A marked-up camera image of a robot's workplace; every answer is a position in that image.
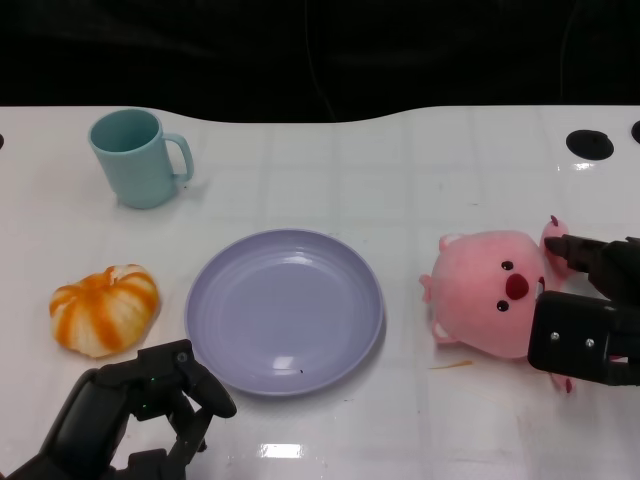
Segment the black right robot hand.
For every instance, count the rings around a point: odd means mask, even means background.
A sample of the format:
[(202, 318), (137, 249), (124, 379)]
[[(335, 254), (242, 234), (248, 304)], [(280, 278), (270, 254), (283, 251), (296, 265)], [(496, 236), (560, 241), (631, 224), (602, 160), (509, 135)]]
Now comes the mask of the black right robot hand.
[(639, 384), (639, 240), (549, 237), (546, 248), (585, 273), (602, 298), (546, 291), (536, 302), (529, 364), (609, 386)]

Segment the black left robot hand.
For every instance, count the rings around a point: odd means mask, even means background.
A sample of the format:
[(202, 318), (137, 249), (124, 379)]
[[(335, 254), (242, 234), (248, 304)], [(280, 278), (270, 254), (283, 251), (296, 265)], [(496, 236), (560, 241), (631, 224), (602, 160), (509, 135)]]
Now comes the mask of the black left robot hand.
[[(13, 479), (183, 479), (205, 450), (213, 418), (235, 416), (221, 382), (195, 358), (189, 340), (138, 351), (133, 360), (86, 371), (76, 382), (39, 452)], [(111, 461), (128, 420), (164, 417), (176, 434), (170, 450), (130, 455), (126, 468)]]

